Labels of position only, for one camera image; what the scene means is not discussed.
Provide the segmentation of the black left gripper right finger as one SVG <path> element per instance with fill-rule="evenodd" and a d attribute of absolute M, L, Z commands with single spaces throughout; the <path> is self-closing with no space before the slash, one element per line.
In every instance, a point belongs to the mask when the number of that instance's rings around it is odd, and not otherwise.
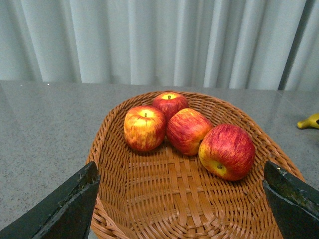
<path fill-rule="evenodd" d="M 285 239 L 319 237 L 319 191 L 267 161 L 263 188 L 279 230 Z"/>

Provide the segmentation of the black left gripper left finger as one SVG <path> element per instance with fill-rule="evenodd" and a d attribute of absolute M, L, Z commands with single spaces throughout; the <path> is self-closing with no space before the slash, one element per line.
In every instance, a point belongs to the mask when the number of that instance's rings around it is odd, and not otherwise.
<path fill-rule="evenodd" d="M 0 232 L 2 239 L 86 239 L 100 184 L 89 162 Z"/>

